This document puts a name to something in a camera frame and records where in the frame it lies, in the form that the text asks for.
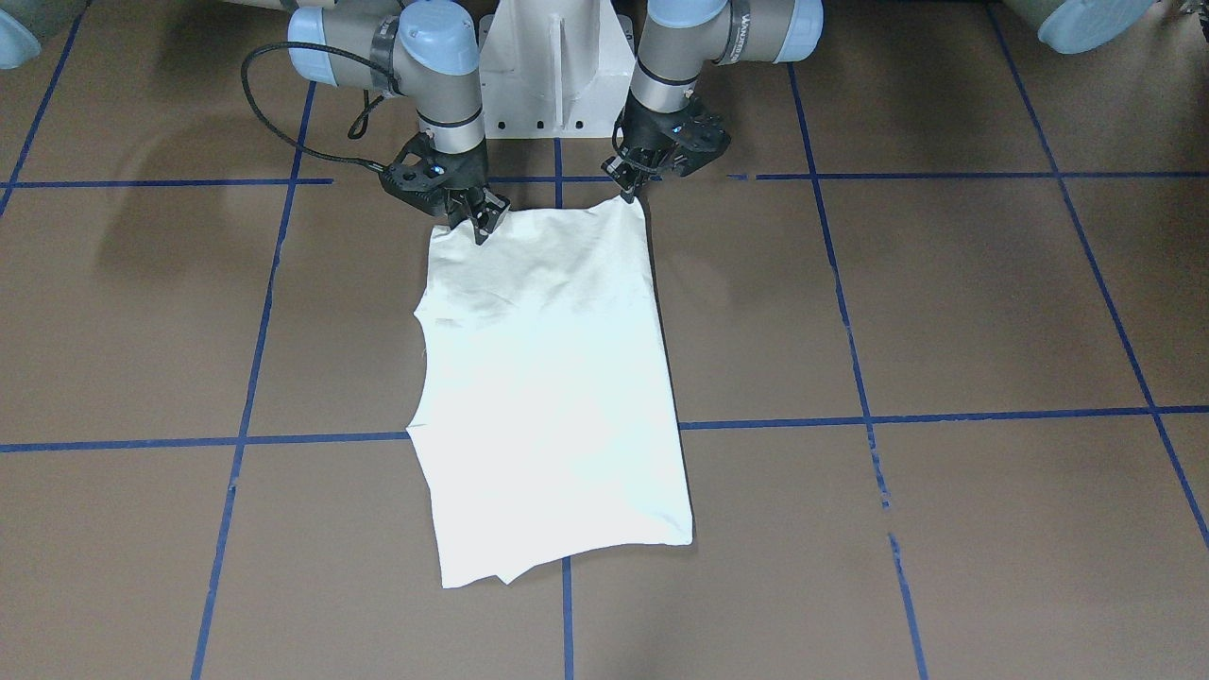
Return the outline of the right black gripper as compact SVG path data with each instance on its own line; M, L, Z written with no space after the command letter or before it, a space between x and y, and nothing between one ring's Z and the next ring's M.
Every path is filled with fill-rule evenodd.
M434 215L465 218L470 223L472 241L482 246L501 225L511 207L510 198L488 190L488 155L486 146L474 146L461 154L436 152L435 165L444 169L436 190Z

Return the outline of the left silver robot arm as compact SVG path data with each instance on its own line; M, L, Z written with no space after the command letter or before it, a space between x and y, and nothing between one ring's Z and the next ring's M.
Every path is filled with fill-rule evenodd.
M708 63L796 63L817 48L821 1L649 1L629 94L602 171L634 202L647 181L690 175L731 138L698 92Z

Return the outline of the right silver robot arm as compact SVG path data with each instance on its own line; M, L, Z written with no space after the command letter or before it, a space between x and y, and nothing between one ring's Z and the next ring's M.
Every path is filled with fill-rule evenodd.
M384 100L403 96L415 106L417 133L389 163L369 159L328 161L377 175L395 198L451 227L468 225L484 244L509 211L509 198L488 189L488 152L479 48L472 16L453 1L280 1L290 16L283 42L245 54L239 80L256 120L297 152L323 159L264 115L250 70L259 57L285 52L300 77L360 90L364 103L349 133L366 127Z

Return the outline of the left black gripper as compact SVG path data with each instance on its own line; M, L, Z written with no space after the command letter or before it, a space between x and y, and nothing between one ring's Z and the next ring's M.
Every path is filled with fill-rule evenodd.
M619 196L629 204L652 178L673 173L671 160L676 142L671 129L686 113L702 111L700 96L693 94L684 105L670 113L652 110L637 96L629 94L614 125L614 156L601 165L604 175L619 186Z

